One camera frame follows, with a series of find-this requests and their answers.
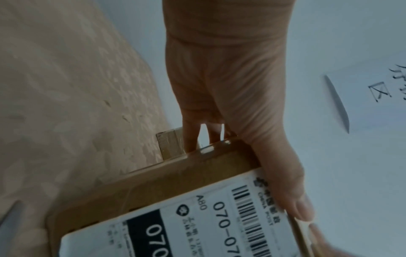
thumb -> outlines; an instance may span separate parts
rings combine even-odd
[[[311,221],[314,209],[305,193],[304,170],[283,128],[251,144],[277,203],[294,217]]]

circular black icon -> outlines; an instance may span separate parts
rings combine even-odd
[[[189,214],[189,207],[186,204],[181,204],[178,209],[176,210],[176,214],[179,216],[186,216]]]

white table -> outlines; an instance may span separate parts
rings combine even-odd
[[[404,0],[295,6],[287,134],[305,167],[320,227],[337,247],[365,257],[406,255],[406,127],[348,134],[323,75],[405,49]]]

folded white paper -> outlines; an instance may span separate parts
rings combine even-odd
[[[406,122],[406,52],[327,74],[348,132]]]

fingernail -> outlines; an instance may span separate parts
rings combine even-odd
[[[296,208],[300,219],[303,221],[312,221],[314,218],[314,208],[309,197],[305,194],[296,202]]]

